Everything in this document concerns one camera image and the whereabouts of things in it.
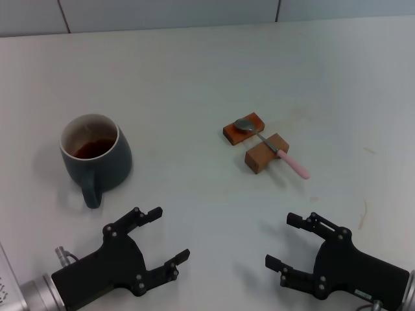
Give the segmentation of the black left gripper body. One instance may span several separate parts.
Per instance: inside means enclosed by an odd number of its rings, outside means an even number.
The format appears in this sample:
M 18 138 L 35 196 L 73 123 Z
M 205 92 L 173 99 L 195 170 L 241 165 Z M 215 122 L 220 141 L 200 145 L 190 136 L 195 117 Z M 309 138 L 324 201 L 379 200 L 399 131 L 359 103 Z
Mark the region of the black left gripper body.
M 98 250 L 51 275 L 67 310 L 79 310 L 116 288 L 136 297 L 148 291 L 143 255 L 128 236 L 137 227 L 115 227 Z

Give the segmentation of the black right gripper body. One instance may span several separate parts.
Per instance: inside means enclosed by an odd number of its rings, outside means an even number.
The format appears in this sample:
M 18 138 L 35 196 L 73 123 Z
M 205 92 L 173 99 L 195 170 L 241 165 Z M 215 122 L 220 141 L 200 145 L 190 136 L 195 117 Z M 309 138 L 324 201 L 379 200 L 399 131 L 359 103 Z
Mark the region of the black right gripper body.
M 344 291 L 368 302 L 379 300 L 386 310 L 397 310 L 410 273 L 359 251 L 351 239 L 326 240 L 316 256 L 311 295 L 324 300 Z

